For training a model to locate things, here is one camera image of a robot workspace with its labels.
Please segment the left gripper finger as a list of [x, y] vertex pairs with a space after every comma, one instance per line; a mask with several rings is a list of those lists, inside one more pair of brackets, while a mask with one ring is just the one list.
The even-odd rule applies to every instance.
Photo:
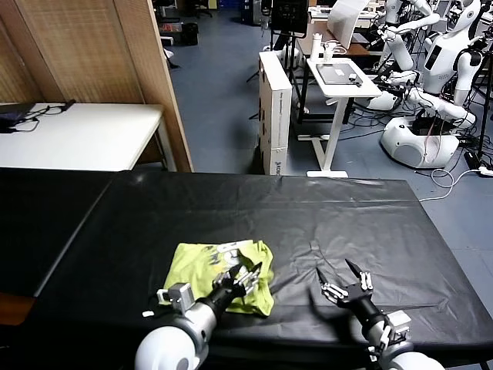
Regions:
[[240, 286], [241, 295], [248, 295], [257, 286], [262, 265], [262, 262], [255, 264], [250, 270], [238, 278], [238, 285]]
[[245, 288], [245, 283], [242, 281], [243, 276], [247, 273], [246, 266], [237, 264], [229, 270], [220, 272], [212, 283], [213, 288]]

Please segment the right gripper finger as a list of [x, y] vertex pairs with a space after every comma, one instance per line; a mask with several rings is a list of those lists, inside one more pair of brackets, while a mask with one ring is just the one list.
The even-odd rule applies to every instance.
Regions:
[[369, 271], [362, 270], [357, 264], [346, 259], [347, 266], [353, 272], [356, 278], [359, 279], [361, 284], [361, 289], [363, 291], [372, 291], [373, 290], [373, 282], [371, 278], [371, 273]]
[[321, 294], [329, 301], [342, 301], [349, 297], [349, 293], [335, 284], [331, 284], [320, 268], [316, 268], [317, 276], [320, 282]]

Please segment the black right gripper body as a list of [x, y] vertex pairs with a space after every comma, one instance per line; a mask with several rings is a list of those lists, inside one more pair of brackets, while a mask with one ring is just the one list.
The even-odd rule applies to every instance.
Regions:
[[371, 300], [371, 294], [349, 291], [345, 298], [337, 299], [339, 308], [350, 310], [363, 328], [372, 328], [380, 321], [385, 321], [384, 314]]

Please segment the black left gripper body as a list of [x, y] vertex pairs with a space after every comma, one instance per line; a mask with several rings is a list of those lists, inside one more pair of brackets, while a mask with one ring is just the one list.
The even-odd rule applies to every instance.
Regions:
[[210, 307], [214, 312], [224, 312], [236, 298], [242, 298], [245, 290], [217, 288], [210, 293]]

